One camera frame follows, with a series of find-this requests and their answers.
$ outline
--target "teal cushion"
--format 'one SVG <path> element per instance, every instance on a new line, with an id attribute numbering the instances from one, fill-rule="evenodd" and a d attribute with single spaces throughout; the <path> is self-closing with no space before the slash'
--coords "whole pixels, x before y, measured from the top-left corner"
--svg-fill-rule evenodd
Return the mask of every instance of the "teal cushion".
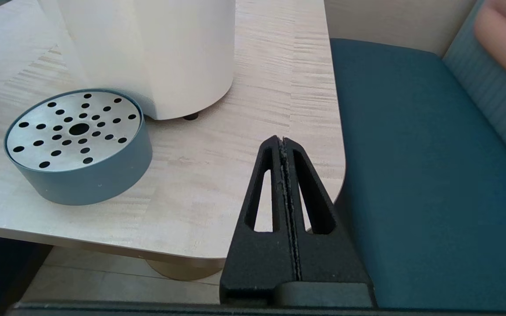
<path id="1" fill-rule="evenodd" d="M 343 193 L 379 306 L 506 311 L 506 145 L 434 54 L 331 49 Z"/>

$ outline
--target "white cylindrical appliance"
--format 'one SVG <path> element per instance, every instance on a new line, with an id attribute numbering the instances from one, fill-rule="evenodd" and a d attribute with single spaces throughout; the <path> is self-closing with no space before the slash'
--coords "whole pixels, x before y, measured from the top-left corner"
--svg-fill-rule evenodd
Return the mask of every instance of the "white cylindrical appliance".
<path id="1" fill-rule="evenodd" d="M 132 96 L 165 120 L 199 112 L 233 81 L 235 0 L 39 0 L 79 88 Z"/>

